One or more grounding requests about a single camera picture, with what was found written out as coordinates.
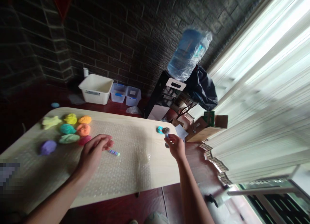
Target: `person's right hand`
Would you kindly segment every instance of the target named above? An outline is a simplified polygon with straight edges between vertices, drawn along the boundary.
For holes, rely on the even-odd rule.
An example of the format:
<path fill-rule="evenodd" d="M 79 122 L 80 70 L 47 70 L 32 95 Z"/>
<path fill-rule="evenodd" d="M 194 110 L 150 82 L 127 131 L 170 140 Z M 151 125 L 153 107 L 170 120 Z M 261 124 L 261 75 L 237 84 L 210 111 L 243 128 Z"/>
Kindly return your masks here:
<path fill-rule="evenodd" d="M 177 162 L 186 160 L 185 144 L 181 138 L 175 134 L 169 134 L 169 139 L 165 138 L 165 142 L 169 145 L 170 152 Z"/>
<path fill-rule="evenodd" d="M 112 136 L 107 134 L 97 135 L 87 142 L 84 145 L 80 161 L 72 176 L 82 177 L 83 180 L 88 182 L 97 171 L 101 161 L 101 152 L 110 150 L 113 144 Z"/>

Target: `tile floor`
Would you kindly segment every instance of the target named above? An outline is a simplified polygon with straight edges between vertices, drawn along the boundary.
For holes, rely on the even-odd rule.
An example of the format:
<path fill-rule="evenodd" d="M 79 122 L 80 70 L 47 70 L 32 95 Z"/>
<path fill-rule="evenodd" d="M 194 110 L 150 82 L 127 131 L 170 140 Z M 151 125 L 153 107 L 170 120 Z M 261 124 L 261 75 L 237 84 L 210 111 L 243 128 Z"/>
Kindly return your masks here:
<path fill-rule="evenodd" d="M 72 107 L 99 112 L 109 112 L 120 115 L 130 115 L 141 117 L 137 114 L 128 114 L 128 108 L 124 103 L 114 103 L 109 100 L 107 105 L 85 103 L 73 105 L 68 99 L 72 91 L 58 88 L 51 85 L 37 84 L 22 91 L 20 94 L 10 99 L 1 99 L 0 114 L 2 121 L 8 123 L 6 131 L 1 133 L 3 144 L 0 152 L 3 152 L 15 140 L 17 140 L 25 129 L 28 130 L 52 108 L 52 102 L 60 103 L 61 107 Z M 142 99 L 139 108 L 147 103 L 147 99 Z M 186 155 L 201 188 L 203 195 L 221 193 L 223 187 L 218 181 L 216 168 L 203 157 L 203 150 L 198 147 L 199 143 L 187 143 Z M 180 184 L 174 184 L 140 193 L 139 198 L 134 194 L 119 197 L 107 201 L 98 202 L 91 205 L 70 209 L 62 223 L 128 223 L 131 219 L 136 219 L 143 223 L 148 214 L 158 211 L 166 215 L 171 224 L 183 223 L 181 209 L 181 189 Z"/>

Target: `green box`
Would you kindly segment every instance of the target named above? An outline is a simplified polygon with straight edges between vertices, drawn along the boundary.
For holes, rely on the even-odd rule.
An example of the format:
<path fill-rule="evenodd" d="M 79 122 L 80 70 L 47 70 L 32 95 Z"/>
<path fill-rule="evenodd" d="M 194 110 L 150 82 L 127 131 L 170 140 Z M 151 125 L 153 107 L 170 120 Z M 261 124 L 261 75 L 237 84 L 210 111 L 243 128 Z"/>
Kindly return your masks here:
<path fill-rule="evenodd" d="M 213 112 L 213 111 L 204 112 L 204 114 L 203 114 L 203 120 L 210 127 L 214 127 L 214 117 L 215 117 L 215 112 Z"/>

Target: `purple play dough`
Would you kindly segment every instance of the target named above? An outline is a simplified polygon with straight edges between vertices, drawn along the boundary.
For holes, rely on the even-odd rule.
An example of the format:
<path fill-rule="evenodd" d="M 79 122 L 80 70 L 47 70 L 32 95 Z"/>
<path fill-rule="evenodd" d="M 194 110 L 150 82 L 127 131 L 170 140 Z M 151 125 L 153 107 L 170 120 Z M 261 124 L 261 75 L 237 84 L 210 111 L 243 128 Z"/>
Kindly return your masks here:
<path fill-rule="evenodd" d="M 41 146 L 41 155 L 49 155 L 56 149 L 57 143 L 52 140 L 48 140 Z"/>

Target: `white curtain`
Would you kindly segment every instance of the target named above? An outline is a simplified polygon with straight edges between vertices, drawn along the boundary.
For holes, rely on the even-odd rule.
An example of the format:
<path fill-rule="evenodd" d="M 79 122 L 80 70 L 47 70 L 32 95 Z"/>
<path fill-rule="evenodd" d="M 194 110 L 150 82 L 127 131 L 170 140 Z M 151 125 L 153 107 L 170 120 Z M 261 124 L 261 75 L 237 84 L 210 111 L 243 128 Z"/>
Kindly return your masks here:
<path fill-rule="evenodd" d="M 208 73 L 229 121 L 205 144 L 232 183 L 310 165 L 310 0 L 266 0 Z"/>

